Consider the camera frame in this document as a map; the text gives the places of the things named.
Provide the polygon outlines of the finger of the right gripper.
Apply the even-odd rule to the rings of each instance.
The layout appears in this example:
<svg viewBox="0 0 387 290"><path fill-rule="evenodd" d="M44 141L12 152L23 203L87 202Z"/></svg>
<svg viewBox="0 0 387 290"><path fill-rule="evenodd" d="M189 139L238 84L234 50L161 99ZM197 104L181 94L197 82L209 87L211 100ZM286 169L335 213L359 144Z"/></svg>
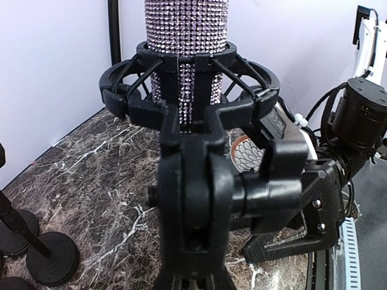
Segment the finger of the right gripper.
<svg viewBox="0 0 387 290"><path fill-rule="evenodd" d="M247 263L261 263L331 248L339 238L339 230L335 221L325 221L320 214L319 211L302 211L304 232L275 242L274 234L253 236L241 254Z"/></svg>

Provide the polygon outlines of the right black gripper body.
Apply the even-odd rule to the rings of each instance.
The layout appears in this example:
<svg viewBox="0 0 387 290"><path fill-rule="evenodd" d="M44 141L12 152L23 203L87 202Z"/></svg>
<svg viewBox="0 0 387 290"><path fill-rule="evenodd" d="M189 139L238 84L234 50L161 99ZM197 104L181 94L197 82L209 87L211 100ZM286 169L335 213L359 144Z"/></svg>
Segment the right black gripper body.
<svg viewBox="0 0 387 290"><path fill-rule="evenodd" d="M305 227L303 242L335 242L344 219L342 185L332 159L309 159L301 175L300 211Z"/></svg>

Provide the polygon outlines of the black tripod mic stand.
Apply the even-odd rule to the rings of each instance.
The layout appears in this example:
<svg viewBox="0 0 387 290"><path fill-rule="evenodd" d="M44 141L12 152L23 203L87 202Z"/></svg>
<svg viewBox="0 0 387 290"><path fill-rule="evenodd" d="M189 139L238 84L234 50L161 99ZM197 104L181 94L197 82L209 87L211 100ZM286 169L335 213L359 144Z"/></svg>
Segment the black tripod mic stand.
<svg viewBox="0 0 387 290"><path fill-rule="evenodd" d="M163 261L154 288L233 289L224 266L232 215L257 218L254 230L272 233L301 209L306 144L268 142L257 174L234 175L223 157L226 130L271 112L278 78L230 42L190 57L142 42L99 86L110 112L160 132L158 184L148 191L160 213Z"/></svg>

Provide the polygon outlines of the black stand of purple microphone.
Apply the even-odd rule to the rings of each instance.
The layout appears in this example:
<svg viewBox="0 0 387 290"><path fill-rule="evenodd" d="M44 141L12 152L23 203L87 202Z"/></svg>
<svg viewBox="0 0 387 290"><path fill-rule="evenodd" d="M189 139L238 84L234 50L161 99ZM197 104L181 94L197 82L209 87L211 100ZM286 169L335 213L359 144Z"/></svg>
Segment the black stand of purple microphone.
<svg viewBox="0 0 387 290"><path fill-rule="evenodd" d="M61 286L75 275L80 253L75 242L57 231L39 233L35 236L26 221L5 194L1 193L1 219L10 229L20 234L30 244L26 255L28 272L35 281L44 286Z"/></svg>

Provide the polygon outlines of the glitter silver microphone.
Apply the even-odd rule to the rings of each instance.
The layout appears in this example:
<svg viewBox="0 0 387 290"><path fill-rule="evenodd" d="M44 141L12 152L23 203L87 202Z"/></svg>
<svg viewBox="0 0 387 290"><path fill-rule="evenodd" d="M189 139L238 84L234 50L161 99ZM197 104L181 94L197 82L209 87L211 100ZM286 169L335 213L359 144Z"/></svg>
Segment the glitter silver microphone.
<svg viewBox="0 0 387 290"><path fill-rule="evenodd" d="M220 53L226 49L229 1L145 1L146 36L149 50L179 57ZM181 133L192 132L194 115L194 64L178 70L178 111ZM212 79L208 105L221 102L223 77ZM161 100L157 73L151 75L153 99Z"/></svg>

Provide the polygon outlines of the black stand of beige microphone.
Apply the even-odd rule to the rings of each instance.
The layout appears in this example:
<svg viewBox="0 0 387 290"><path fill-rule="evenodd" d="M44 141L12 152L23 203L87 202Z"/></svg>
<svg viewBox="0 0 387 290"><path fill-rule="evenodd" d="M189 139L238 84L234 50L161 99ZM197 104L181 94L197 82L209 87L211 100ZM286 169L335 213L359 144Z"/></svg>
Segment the black stand of beige microphone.
<svg viewBox="0 0 387 290"><path fill-rule="evenodd" d="M37 236L40 233L40 226L37 217L30 211L20 209L19 213L27 223L28 229ZM30 246L20 234L12 231L1 219L1 253L9 257L23 256Z"/></svg>

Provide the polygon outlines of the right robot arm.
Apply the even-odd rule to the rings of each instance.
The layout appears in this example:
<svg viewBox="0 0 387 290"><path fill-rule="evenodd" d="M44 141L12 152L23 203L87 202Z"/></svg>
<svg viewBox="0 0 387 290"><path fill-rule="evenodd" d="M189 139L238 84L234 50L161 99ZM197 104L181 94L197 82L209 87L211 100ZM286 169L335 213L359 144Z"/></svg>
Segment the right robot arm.
<svg viewBox="0 0 387 290"><path fill-rule="evenodd" d="M371 8L358 6L353 44L359 51L354 75L320 100L320 145L315 160L296 158L294 149L269 145L259 175L245 180L245 213L252 237L242 249L248 263L276 260L332 247L351 216L353 176L380 146L386 132L386 91L381 86L386 59L386 23Z"/></svg>

